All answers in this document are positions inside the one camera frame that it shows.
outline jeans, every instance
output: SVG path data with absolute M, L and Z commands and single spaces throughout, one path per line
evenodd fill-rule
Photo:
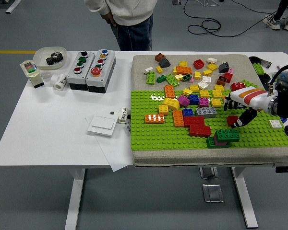
M 151 51 L 152 28 L 153 15 L 137 25 L 111 25 L 121 51 Z

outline yellow lego brick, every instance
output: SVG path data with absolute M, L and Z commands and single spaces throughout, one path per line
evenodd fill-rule
M 171 110 L 179 110 L 179 101 L 166 97 L 161 104 L 166 104 Z
M 180 62 L 179 62 L 179 66 L 187 67 L 187 66 L 188 66 L 188 63 L 187 63 L 186 61 L 180 61 Z
M 222 103 L 221 103 L 220 99 L 218 99 L 218 98 L 211 99 L 211 105 L 215 108 L 222 107 Z
M 211 71 L 215 71 L 216 69 L 218 69 L 218 66 L 214 63 L 210 63 L 208 66 L 207 66 L 208 69 L 210 69 Z
M 200 90 L 200 97 L 209 98 L 210 94 L 208 90 Z
M 215 85 L 214 88 L 215 88 L 215 90 L 221 90 L 221 92 L 225 91 L 223 85 Z
M 182 91 L 182 94 L 183 94 L 183 95 L 186 95 L 187 97 L 189 97 L 189 95 L 190 95 L 192 92 L 193 92 L 192 90 L 189 90 L 189 89 L 185 88 L 185 89 Z
M 156 69 L 157 69 L 158 73 L 163 73 L 163 70 L 162 70 L 162 68 L 160 66 L 157 66 Z
M 221 90 L 212 90 L 213 98 L 223 98 Z
M 192 90 L 192 92 L 199 92 L 200 88 L 198 85 L 190 85 L 190 90 Z
M 175 78 L 177 81 L 181 81 L 183 79 L 183 75 L 182 74 L 175 75 Z
M 211 75 L 212 75 L 212 71 L 209 70 L 209 69 L 204 70 L 204 71 L 203 71 L 203 75 L 205 75 L 205 76 L 211 76 Z
M 176 66 L 175 66 L 174 69 L 173 69 L 173 74 L 174 74 L 174 75 L 177 75 Z
M 201 79 L 201 73 L 199 71 L 195 71 L 194 73 L 194 80 L 200 80 Z
M 168 115 L 168 105 L 167 104 L 160 104 L 159 105 L 159 114 L 163 114 L 164 116 Z

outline black cable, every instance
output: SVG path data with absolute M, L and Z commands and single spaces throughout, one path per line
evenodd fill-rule
M 249 29 L 251 29 L 252 27 L 254 27 L 255 25 L 257 25 L 258 23 L 260 23 L 260 22 L 262 21 L 262 19 L 261 19 L 260 21 L 258 21 L 257 23 L 255 23 L 254 25 L 252 25 L 250 28 L 246 29 L 245 31 L 241 32 L 240 34 L 231 35 L 231 36 L 216 35 L 215 33 L 218 32 L 218 31 L 220 31 L 220 29 L 221 29 L 221 23 L 220 23 L 217 19 L 214 19 L 214 18 L 195 17 L 195 16 L 190 16 L 190 15 L 188 15 L 188 14 L 186 13 L 186 10 L 185 10 L 188 1 L 189 1 L 189 0 L 186 1 L 185 5 L 184 5 L 184 7 L 183 7 L 183 12 L 184 12 L 184 14 L 187 15 L 188 17 L 190 17 L 190 18 L 205 19 L 205 20 L 202 21 L 202 25 L 193 24 L 193 25 L 189 25 L 189 26 L 188 26 L 188 31 L 189 31 L 189 33 L 194 34 L 194 35 L 211 34 L 211 35 L 216 36 L 216 37 L 236 37 L 236 36 L 239 36 L 239 35 L 245 33 L 246 31 L 248 31 Z M 218 28 L 213 29 L 213 28 L 205 27 L 205 26 L 204 26 L 204 23 L 206 23 L 206 22 L 216 23 L 216 24 L 218 25 Z M 194 33 L 194 32 L 192 32 L 192 31 L 190 30 L 191 27 L 200 27 L 200 28 L 203 28 L 204 30 L 206 30 L 206 32 L 204 32 L 204 33 Z

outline table leg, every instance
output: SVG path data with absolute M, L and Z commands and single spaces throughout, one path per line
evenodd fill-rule
M 85 169 L 70 170 L 73 175 L 72 194 L 69 202 L 68 213 L 66 218 L 65 230 L 76 230 L 79 207 L 81 201 L 82 188 L 84 184 Z
M 254 229 L 258 228 L 258 224 L 249 196 L 249 192 L 244 181 L 242 173 L 244 169 L 245 167 L 233 167 L 231 168 L 231 171 L 238 191 L 246 227 L 248 229 Z

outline white table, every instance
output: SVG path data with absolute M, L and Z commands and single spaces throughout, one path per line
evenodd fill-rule
M 67 74 L 77 55 L 68 51 L 65 65 L 43 75 Z M 95 112 L 118 111 L 130 108 L 131 67 L 135 55 L 156 55 L 159 52 L 116 52 L 116 66 L 107 92 L 73 91 L 68 85 L 63 91 L 53 90 L 45 79 L 45 86 L 34 89 L 28 81 L 0 141 L 0 166 L 67 167 L 74 176 L 72 196 L 65 229 L 75 229 L 86 168 L 109 167 L 96 139 L 87 134 L 85 117 Z M 267 73 L 276 66 L 288 64 L 288 55 L 273 52 L 162 52 L 163 54 L 245 54 L 272 62 Z M 243 213 L 248 228 L 256 228 L 257 221 L 243 178 L 243 167 L 232 168 Z

